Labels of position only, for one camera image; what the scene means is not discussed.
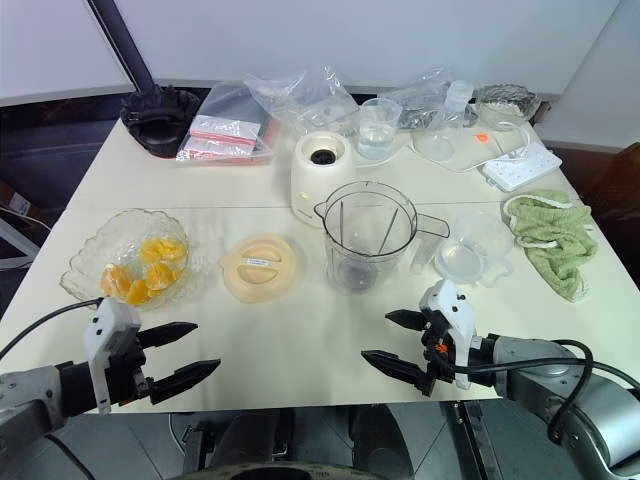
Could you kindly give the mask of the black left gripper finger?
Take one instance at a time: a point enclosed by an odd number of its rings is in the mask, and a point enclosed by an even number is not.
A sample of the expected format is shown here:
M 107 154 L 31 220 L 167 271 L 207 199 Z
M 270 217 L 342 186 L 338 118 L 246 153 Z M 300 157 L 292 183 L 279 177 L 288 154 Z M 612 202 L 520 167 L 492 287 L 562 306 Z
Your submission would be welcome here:
M 157 348 L 173 343 L 197 328 L 198 325 L 191 322 L 170 322 L 139 331 L 136 337 L 142 349 Z
M 202 360 L 181 367 L 161 380 L 148 378 L 151 403 L 161 403 L 191 389 L 211 375 L 220 364 L 220 359 Z

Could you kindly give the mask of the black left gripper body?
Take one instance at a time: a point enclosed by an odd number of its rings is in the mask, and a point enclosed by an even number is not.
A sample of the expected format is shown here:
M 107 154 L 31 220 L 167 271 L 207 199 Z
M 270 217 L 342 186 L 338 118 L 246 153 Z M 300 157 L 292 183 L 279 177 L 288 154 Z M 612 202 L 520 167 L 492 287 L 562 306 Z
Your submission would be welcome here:
M 150 381 L 142 372 L 144 350 L 151 346 L 147 331 L 118 332 L 109 344 L 106 380 L 111 404 L 125 405 L 150 395 Z

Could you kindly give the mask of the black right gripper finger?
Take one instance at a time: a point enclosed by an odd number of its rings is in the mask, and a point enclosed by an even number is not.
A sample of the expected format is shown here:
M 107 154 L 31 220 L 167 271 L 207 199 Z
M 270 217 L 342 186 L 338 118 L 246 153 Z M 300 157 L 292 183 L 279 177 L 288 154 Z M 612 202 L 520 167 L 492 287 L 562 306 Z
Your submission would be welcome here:
M 381 350 L 363 350 L 361 356 L 386 376 L 411 384 L 417 389 L 424 388 L 426 374 L 418 365 Z
M 427 319 L 422 312 L 407 309 L 388 312 L 385 314 L 385 318 L 403 328 L 415 331 L 423 331 L 427 323 Z

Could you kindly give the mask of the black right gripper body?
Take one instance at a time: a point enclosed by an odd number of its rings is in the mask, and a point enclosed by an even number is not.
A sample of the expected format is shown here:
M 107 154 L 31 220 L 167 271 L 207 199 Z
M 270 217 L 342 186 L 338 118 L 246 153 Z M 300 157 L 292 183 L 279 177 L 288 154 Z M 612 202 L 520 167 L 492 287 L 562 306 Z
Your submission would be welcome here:
M 427 320 L 421 337 L 423 356 L 427 362 L 423 394 L 431 396 L 438 382 L 455 381 L 455 346 L 446 326 Z

